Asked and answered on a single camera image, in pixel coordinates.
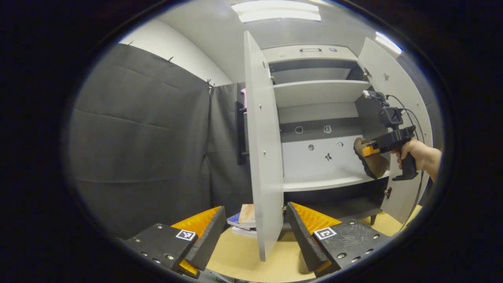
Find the stack of books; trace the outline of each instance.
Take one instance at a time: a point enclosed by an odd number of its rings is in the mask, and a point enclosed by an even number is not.
[[[243,204],[241,211],[229,218],[227,223],[232,225],[231,231],[238,235],[257,237],[257,223],[253,204]]]

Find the open cabinet door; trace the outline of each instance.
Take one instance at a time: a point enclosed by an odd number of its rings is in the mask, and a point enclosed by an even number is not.
[[[405,108],[414,112],[423,129],[424,143],[431,147],[433,144],[431,135],[432,130],[425,103],[414,82],[396,59],[376,42],[369,38],[365,38],[365,43],[357,63],[362,69],[366,68],[368,73],[370,73],[368,79],[375,91],[382,92],[384,95],[389,94],[396,96],[404,104]],[[392,97],[390,97],[388,102],[390,106],[402,108],[398,101]],[[403,114],[402,119],[403,125],[400,126],[400,128],[411,126],[409,117],[406,114]],[[417,134],[419,135],[415,138],[422,141],[420,129],[416,122],[414,122],[414,124],[416,125]],[[396,156],[392,155],[387,187],[392,190],[389,198],[384,198],[381,209],[401,223],[404,223],[407,221],[407,218],[424,192],[428,174],[426,171],[424,172],[419,194],[418,189],[421,182],[421,173],[412,180],[392,180],[392,178],[401,174],[402,171],[398,167]]]
[[[283,226],[283,159],[269,64],[244,32],[246,112],[251,185],[261,261],[266,261]]]

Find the fluorescent light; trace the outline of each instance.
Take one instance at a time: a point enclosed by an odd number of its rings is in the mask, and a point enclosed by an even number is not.
[[[266,19],[304,19],[321,21],[315,5],[283,0],[260,0],[232,5],[243,23]]]
[[[397,53],[398,55],[402,53],[402,48],[400,48],[400,46],[396,45],[382,33],[376,32],[376,41],[393,50],[393,52]]]

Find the metal handle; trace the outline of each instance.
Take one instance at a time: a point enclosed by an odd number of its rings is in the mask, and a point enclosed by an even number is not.
[[[310,48],[301,48],[300,49],[300,52],[303,52],[304,50],[308,50],[308,49],[316,49],[318,51],[321,51],[321,48],[318,48],[318,47],[310,47]]]

